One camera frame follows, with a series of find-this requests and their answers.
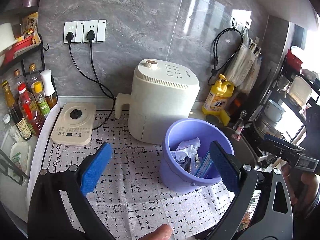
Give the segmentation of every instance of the black cable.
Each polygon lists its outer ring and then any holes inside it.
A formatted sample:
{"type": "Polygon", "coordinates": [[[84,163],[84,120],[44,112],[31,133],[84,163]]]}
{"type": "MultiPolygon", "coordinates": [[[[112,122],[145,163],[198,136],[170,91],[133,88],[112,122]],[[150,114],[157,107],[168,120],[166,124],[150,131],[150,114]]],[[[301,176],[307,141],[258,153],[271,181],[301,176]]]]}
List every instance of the black cable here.
{"type": "MultiPolygon", "coordinates": [[[[106,93],[104,92],[104,90],[102,89],[101,87],[101,83],[99,82],[99,79],[98,79],[98,76],[97,76],[97,73],[96,73],[96,70],[94,68],[94,64],[93,64],[93,57],[92,57],[92,43],[90,42],[90,59],[91,59],[91,65],[92,65],[92,70],[93,70],[93,73],[94,73],[94,76],[96,77],[97,81],[98,81],[98,85],[101,89],[101,91],[106,95],[106,93]]],[[[113,113],[113,111],[115,110],[115,104],[116,104],[116,99],[114,97],[114,95],[112,94],[112,92],[108,89],[108,91],[110,92],[110,94],[112,95],[113,97],[113,105],[112,105],[112,109],[109,113],[109,115],[107,116],[107,118],[104,120],[104,122],[102,124],[100,124],[98,127],[92,129],[92,130],[97,130],[99,129],[102,125],[104,125],[110,118],[111,114],[113,113]]]]}
{"type": "Polygon", "coordinates": [[[73,64],[76,66],[76,68],[77,68],[77,70],[80,72],[80,74],[83,75],[86,79],[89,79],[89,80],[92,81],[92,82],[95,82],[95,83],[97,83],[97,84],[100,84],[102,87],[104,87],[106,90],[108,90],[108,91],[110,92],[111,96],[105,94],[104,92],[103,92],[103,93],[104,93],[108,98],[113,99],[114,96],[113,96],[112,92],[111,92],[105,85],[101,84],[100,82],[95,81],[95,80],[92,79],[92,78],[89,78],[88,76],[86,76],[85,74],[82,73],[82,71],[79,69],[79,67],[77,66],[77,64],[76,64],[76,62],[75,62],[75,60],[74,60],[74,58],[73,58],[73,55],[72,55],[72,52],[71,52],[71,43],[69,43],[69,51],[70,51],[70,56],[71,56],[72,62],[73,62],[73,64]]]}
{"type": "Polygon", "coordinates": [[[233,59],[233,57],[239,52],[240,48],[241,48],[241,45],[243,43],[243,37],[242,37],[242,34],[235,28],[226,28],[224,29],[223,31],[221,31],[213,40],[213,42],[211,43],[211,46],[210,46],[210,63],[213,65],[213,69],[211,70],[211,76],[210,78],[208,79],[208,82],[207,84],[209,86],[212,86],[213,84],[209,84],[210,80],[212,77],[216,76],[218,71],[221,70],[222,68],[224,68],[225,66],[228,67],[228,64],[229,62],[233,59]],[[219,42],[219,39],[220,37],[227,33],[227,32],[230,32],[230,31],[235,31],[237,33],[240,34],[240,37],[241,37],[241,43],[238,47],[238,49],[236,50],[236,52],[234,54],[231,55],[231,57],[219,68],[219,69],[216,69],[216,67],[218,66],[218,52],[217,52],[217,47],[218,47],[218,42],[219,42]]]}
{"type": "Polygon", "coordinates": [[[104,124],[109,120],[111,114],[113,113],[113,111],[114,111],[114,109],[115,109],[116,98],[114,97],[113,93],[111,92],[111,90],[110,90],[109,88],[107,88],[105,85],[103,85],[103,84],[101,84],[101,83],[99,82],[99,79],[98,79],[98,77],[97,77],[97,73],[96,73],[95,68],[94,68],[94,65],[93,65],[92,44],[90,44],[90,58],[91,58],[91,65],[92,65],[93,73],[94,73],[94,76],[95,76],[95,78],[96,78],[97,80],[94,80],[94,79],[92,79],[92,78],[89,78],[88,76],[86,76],[85,74],[82,73],[82,71],[79,69],[79,67],[77,66],[77,64],[76,64],[76,62],[75,62],[75,60],[74,60],[74,58],[73,58],[72,51],[71,51],[71,41],[69,41],[68,43],[69,43],[69,51],[70,51],[70,56],[71,56],[72,62],[73,62],[73,64],[76,66],[76,68],[77,68],[77,70],[80,72],[80,74],[81,74],[82,76],[84,76],[86,79],[88,79],[88,80],[90,80],[90,81],[92,81],[92,82],[97,83],[97,84],[99,85],[101,91],[102,91],[108,98],[110,98],[110,99],[113,100],[112,109],[111,109],[109,115],[107,116],[107,118],[105,119],[105,121],[104,121],[102,124],[100,124],[98,127],[92,129],[92,130],[97,130],[97,129],[99,129],[102,125],[104,125],[104,124]],[[103,90],[102,87],[104,87],[104,88],[110,93],[111,96],[109,96],[109,95],[103,90]]]}

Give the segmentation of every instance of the air fryer handle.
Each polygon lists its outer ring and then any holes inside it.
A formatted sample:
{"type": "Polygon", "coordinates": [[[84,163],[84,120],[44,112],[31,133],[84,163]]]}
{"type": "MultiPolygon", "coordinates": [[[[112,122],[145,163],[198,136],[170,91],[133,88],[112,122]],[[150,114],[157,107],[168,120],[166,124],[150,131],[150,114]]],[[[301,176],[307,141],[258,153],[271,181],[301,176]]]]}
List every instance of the air fryer handle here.
{"type": "Polygon", "coordinates": [[[116,98],[116,106],[115,106],[115,118],[119,119],[121,116],[122,106],[124,104],[131,103],[131,95],[121,94],[119,93],[116,98]]]}

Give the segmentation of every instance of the red container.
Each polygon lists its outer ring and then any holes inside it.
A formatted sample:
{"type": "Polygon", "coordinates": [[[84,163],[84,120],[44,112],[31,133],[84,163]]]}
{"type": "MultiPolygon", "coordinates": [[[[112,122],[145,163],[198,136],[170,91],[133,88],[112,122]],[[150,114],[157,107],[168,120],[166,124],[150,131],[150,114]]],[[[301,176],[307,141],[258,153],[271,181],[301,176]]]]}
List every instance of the red container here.
{"type": "Polygon", "coordinates": [[[10,49],[5,54],[5,58],[4,58],[3,64],[6,64],[6,63],[10,62],[11,60],[13,60],[14,53],[16,51],[18,51],[19,49],[22,49],[22,48],[25,48],[25,47],[28,47],[28,46],[32,45],[32,40],[31,40],[32,37],[33,36],[29,36],[29,37],[25,38],[24,40],[19,41],[18,43],[12,45],[12,49],[10,49]]]}
{"type": "Polygon", "coordinates": [[[292,54],[290,49],[288,49],[287,53],[287,64],[300,73],[302,61],[298,59],[298,57],[296,57],[294,54],[292,54]]]}

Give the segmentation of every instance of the white tablecloth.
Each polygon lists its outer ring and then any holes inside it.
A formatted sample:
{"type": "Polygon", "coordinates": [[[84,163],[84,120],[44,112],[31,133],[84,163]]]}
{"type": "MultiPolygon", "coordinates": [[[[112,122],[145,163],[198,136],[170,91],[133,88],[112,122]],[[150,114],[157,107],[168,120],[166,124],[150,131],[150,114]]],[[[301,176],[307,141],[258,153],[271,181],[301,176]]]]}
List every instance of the white tablecloth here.
{"type": "MultiPolygon", "coordinates": [[[[108,113],[97,111],[94,127],[108,113]]],[[[132,138],[128,114],[121,117],[116,120],[112,115],[105,125],[93,131],[91,142],[84,147],[59,145],[51,139],[47,144],[47,140],[40,138],[41,148],[46,144],[47,147],[43,159],[38,160],[41,167],[33,167],[34,171],[42,168],[50,172],[65,171],[94,154],[106,141],[114,149],[113,158],[94,192],[86,197],[114,237],[138,239],[167,223],[173,228],[172,239],[185,239],[215,225],[229,207],[233,193],[222,182],[183,195],[170,191],[161,183],[158,172],[161,146],[132,138]]],[[[66,192],[61,192],[61,196],[73,226],[82,230],[66,192]]]]}

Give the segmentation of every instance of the gray marble wall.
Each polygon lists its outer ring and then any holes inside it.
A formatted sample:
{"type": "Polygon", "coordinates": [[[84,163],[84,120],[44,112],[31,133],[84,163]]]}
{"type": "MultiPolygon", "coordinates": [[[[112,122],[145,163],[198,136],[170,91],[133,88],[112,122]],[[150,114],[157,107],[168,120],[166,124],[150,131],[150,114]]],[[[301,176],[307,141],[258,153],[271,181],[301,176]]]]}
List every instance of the gray marble wall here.
{"type": "MultiPolygon", "coordinates": [[[[131,92],[133,71],[140,60],[155,58],[190,68],[200,82],[197,99],[205,100],[210,90],[206,85],[210,44],[221,30],[231,27],[233,10],[251,14],[249,36],[258,36],[261,43],[268,13],[255,0],[40,0],[38,30],[50,45],[44,57],[59,95],[103,96],[97,85],[76,70],[62,39],[65,22],[106,19],[106,41],[93,45],[93,60],[100,82],[115,95],[131,92]]],[[[220,39],[220,64],[238,46],[235,34],[220,39]]],[[[89,45],[72,44],[72,51],[79,68],[94,78],[89,45]]],[[[38,55],[28,62],[41,66],[38,55]]]]}

